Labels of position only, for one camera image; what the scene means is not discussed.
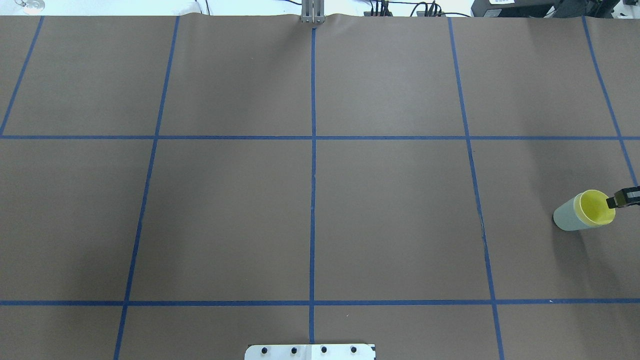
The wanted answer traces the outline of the green plastic cup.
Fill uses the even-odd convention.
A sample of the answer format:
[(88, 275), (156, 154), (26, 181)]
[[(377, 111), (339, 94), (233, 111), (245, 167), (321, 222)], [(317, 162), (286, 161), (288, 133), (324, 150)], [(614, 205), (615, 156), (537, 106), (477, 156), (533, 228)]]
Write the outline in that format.
[(581, 207), (581, 200), (585, 192), (576, 194), (556, 210), (552, 219), (554, 224), (563, 231), (581, 231), (601, 227), (601, 224), (589, 219)]

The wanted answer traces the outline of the yellow plastic cup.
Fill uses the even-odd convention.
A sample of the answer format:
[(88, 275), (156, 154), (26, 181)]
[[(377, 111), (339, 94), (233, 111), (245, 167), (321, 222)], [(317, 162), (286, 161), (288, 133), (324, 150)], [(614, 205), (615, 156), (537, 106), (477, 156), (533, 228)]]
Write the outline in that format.
[(588, 189), (574, 196), (571, 208), (576, 218), (587, 228), (598, 228), (612, 223), (617, 215), (607, 203), (605, 193)]

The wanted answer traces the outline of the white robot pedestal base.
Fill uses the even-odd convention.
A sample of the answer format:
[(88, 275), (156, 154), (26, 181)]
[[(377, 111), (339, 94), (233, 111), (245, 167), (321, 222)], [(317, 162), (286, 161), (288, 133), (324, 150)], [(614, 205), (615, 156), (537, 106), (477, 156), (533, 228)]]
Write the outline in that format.
[(375, 360), (374, 344), (256, 344), (247, 347), (245, 360)]

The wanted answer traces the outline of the black box with label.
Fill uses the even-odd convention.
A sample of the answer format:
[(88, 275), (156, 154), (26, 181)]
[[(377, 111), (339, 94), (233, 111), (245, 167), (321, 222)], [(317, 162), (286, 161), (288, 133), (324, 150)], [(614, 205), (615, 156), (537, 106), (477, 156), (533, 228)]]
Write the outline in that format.
[(555, 0), (474, 0), (475, 18), (544, 18)]

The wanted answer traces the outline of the aluminium frame post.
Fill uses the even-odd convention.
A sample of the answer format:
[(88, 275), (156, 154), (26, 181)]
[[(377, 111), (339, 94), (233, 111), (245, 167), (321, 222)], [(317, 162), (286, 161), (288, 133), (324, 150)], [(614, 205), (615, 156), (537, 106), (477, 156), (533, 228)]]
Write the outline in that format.
[(322, 24), (325, 22), (325, 0), (300, 0), (300, 3), (302, 23)]

